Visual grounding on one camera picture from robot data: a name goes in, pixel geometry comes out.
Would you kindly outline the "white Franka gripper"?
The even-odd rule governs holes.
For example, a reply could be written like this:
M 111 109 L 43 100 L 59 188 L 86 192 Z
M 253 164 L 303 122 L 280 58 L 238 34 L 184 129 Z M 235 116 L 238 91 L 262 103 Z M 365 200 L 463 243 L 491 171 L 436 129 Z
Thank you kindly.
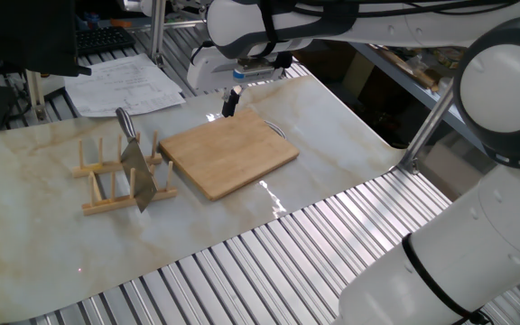
M 221 114 L 229 117 L 235 114 L 243 92 L 241 86 L 279 79 L 292 63 L 293 56 L 288 51 L 263 58 L 228 59 L 215 47 L 201 47 L 192 53 L 187 80 L 199 91 L 232 88 L 222 97 Z

